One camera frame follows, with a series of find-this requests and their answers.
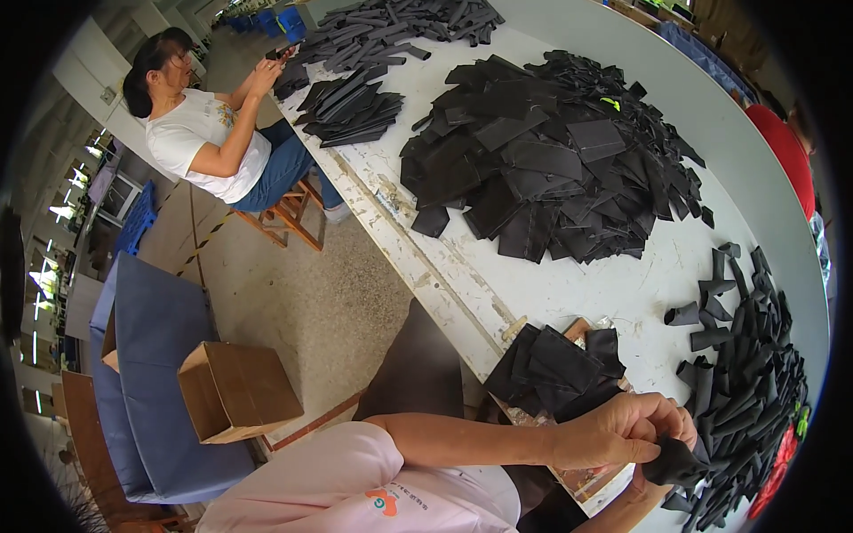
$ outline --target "woman's arm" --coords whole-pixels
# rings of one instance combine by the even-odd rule
[[[677,408],[677,412],[682,417],[684,427],[679,438],[692,451],[693,447],[696,446],[696,439],[699,438],[696,427],[693,425],[690,413],[685,408]],[[649,426],[644,428],[643,426],[643,424],[635,426],[634,435],[637,437],[654,437],[654,429]],[[642,475],[642,468],[637,465],[634,468],[634,477],[625,487],[625,490],[607,504],[607,507],[578,526],[572,533],[597,533],[598,531],[627,533],[634,529],[658,505],[671,488],[672,485],[661,486],[649,483]]]
[[[381,414],[365,422],[391,435],[406,464],[415,466],[548,465],[602,468],[649,462],[658,434],[682,433],[676,406],[658,393],[618,394],[598,409],[557,426],[498,426],[435,414]],[[651,427],[652,435],[635,426]]]
[[[671,485],[660,487],[649,484],[646,490],[639,490],[632,482],[607,507],[580,524],[572,533],[627,533],[660,503],[671,488]]]
[[[189,165],[191,171],[215,177],[232,177],[237,173],[255,131],[261,99],[279,76],[281,69],[272,68],[257,72],[252,77],[252,87],[247,92],[243,110],[235,121],[234,129],[221,147],[206,142],[196,152],[193,162]]]

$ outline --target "dark hair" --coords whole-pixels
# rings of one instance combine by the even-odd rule
[[[151,96],[148,94],[148,71],[160,70],[175,54],[189,52],[193,39],[181,28],[166,28],[149,38],[136,52],[133,67],[125,76],[122,92],[134,117],[145,119],[151,114]]]

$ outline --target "white t-shirt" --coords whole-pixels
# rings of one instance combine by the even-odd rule
[[[385,430],[344,422],[289,444],[208,506],[197,533],[517,533],[499,466],[413,468]]]
[[[215,177],[189,169],[205,142],[221,147],[234,128],[237,114],[212,92],[184,89],[184,100],[145,127],[148,149],[169,172],[186,178],[210,194],[233,204],[246,196],[264,172],[272,146],[255,131],[240,169],[232,177]]]

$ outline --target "sneaker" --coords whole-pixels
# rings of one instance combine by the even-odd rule
[[[332,224],[340,224],[352,214],[352,211],[350,211],[350,207],[346,204],[346,202],[343,202],[339,206],[333,207],[332,209],[323,209],[323,211],[326,213],[326,218],[328,219],[329,223]]]

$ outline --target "printed logo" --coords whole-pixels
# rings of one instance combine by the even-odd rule
[[[364,495],[370,498],[369,505],[382,511],[384,516],[397,516],[397,498],[388,494],[385,489],[368,490]]]
[[[217,113],[219,113],[219,124],[225,126],[229,130],[234,127],[235,121],[235,113],[234,109],[231,109],[231,106],[223,103],[221,106],[216,108]]]

